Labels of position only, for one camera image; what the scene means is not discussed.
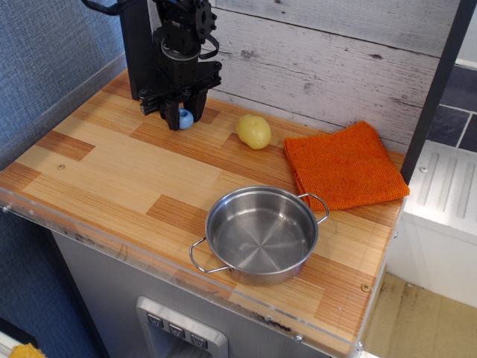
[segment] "control panel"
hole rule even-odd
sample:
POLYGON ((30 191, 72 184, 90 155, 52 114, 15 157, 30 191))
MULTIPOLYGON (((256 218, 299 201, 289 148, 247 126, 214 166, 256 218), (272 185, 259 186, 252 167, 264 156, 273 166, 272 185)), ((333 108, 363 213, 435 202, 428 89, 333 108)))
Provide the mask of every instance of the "control panel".
POLYGON ((228 358, 227 337, 187 315, 139 296, 136 311, 151 358, 228 358))

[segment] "pot handle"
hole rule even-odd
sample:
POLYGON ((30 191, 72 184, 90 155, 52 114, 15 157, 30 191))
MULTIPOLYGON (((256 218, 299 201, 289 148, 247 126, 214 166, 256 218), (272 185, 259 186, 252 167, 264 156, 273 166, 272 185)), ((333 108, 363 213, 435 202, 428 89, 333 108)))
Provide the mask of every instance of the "pot handle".
POLYGON ((320 220, 318 220, 318 221, 316 222, 316 225, 319 225, 319 224, 321 224, 322 222, 324 222, 324 221, 328 218, 328 216, 329 216, 328 205, 325 204, 325 202, 323 201, 322 198, 320 198, 319 196, 317 196, 317 195, 315 195, 315 194, 311 194, 311 193, 309 193, 309 192, 306 192, 305 194, 298 195, 298 198, 302 198, 303 196, 312 196, 313 198, 319 200, 320 203, 323 204, 323 206, 325 207, 325 213, 326 213, 326 214, 325 214, 325 216, 324 216, 323 218, 321 218, 320 220))
POLYGON ((194 255, 192 254, 192 250, 194 249, 195 246, 201 244, 201 243, 204 242, 205 240, 206 240, 205 237, 202 238, 202 239, 200 239, 200 240, 197 241, 195 244, 192 244, 191 247, 190 247, 190 249, 189 249, 189 256, 191 257, 191 261, 192 261, 192 263, 194 264, 194 266, 197 267, 197 268, 199 269, 199 271, 203 272, 204 274, 213 274, 214 272, 231 269, 230 266, 224 266, 224 267, 214 268, 213 270, 206 270, 206 269, 204 269, 204 268, 201 268, 201 267, 199 266, 199 264, 195 262, 194 255))

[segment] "yellow object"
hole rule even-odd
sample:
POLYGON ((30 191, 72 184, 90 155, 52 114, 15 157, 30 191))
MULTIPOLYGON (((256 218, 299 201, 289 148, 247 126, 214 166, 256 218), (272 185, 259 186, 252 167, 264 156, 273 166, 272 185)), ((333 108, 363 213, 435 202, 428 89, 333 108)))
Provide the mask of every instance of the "yellow object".
POLYGON ((31 343, 13 347, 9 358, 45 358, 42 351, 37 350, 31 343))
POLYGON ((237 134, 240 140, 252 149, 265 148, 271 141, 270 125, 264 118, 251 114, 240 117, 237 134))

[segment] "button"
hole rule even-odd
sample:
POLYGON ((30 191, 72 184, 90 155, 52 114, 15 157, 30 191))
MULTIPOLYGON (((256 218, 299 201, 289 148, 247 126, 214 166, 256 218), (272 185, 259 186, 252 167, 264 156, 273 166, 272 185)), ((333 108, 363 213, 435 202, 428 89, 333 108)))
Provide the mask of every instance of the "button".
POLYGON ((184 333, 184 330, 182 328, 179 328, 178 326, 174 326, 171 323, 169 323, 169 332, 171 332, 177 338, 182 338, 182 339, 186 338, 186 334, 184 333))
POLYGON ((148 321, 150 324, 152 324, 153 326, 157 328, 164 327, 164 325, 162 324, 162 319, 159 317, 156 317, 155 315, 151 315, 150 313, 148 313, 148 321))
POLYGON ((197 345, 199 348, 207 349, 207 341, 204 338, 191 334, 191 341, 194 345, 197 345))

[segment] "wooden countertop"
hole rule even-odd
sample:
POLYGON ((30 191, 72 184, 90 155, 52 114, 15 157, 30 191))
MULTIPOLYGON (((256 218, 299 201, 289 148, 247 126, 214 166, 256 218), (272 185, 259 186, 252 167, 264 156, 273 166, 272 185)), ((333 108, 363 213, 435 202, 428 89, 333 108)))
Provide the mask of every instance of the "wooden countertop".
MULTIPOLYGON (((301 333, 317 348, 346 356, 343 342, 360 339, 373 294, 361 286, 376 285, 402 201, 332 211, 302 271, 280 285, 252 287, 226 272, 201 274, 189 246, 203 237, 211 206, 249 185, 297 193, 282 141, 322 133, 265 116, 272 143, 253 151, 235 133, 245 113, 253 111, 209 98, 199 122, 170 131, 158 113, 141 114, 124 72, 0 173, 6 189, 0 200, 118 258, 129 255, 158 270, 157 258, 168 260, 176 265, 172 274, 206 283, 206 292, 229 304, 271 315, 274 329, 301 333)), ((391 158, 401 165, 401 155, 391 158)), ((220 265, 207 244, 195 255, 207 269, 220 265)))

